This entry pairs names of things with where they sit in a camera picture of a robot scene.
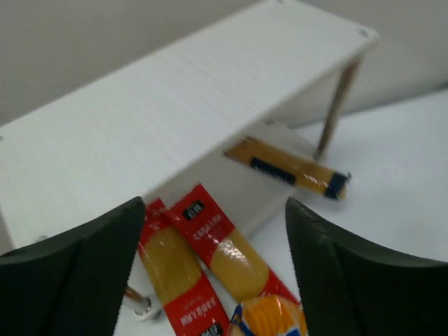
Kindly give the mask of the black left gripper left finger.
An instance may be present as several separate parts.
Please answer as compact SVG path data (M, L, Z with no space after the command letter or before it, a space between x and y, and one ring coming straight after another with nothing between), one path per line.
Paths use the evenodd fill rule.
M2 335L112 335L145 218L135 197L1 256Z

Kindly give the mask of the red spaghetti pack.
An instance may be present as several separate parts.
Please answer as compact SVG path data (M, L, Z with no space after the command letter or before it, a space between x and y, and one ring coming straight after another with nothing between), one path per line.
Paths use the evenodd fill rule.
M236 302L278 295L300 303L203 185L196 185L166 215Z
M230 321L196 254L165 204L146 206L137 251L176 335L224 335Z

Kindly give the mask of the blue and orange pasta bag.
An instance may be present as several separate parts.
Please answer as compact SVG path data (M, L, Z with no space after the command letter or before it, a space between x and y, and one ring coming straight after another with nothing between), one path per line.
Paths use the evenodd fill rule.
M305 336L305 314L300 303L278 295L256 297L236 306L225 335Z

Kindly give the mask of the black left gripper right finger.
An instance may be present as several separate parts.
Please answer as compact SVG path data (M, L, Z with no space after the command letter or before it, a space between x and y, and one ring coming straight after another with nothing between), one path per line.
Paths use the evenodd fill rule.
M310 335L446 335L447 263L378 245L290 197L286 231Z

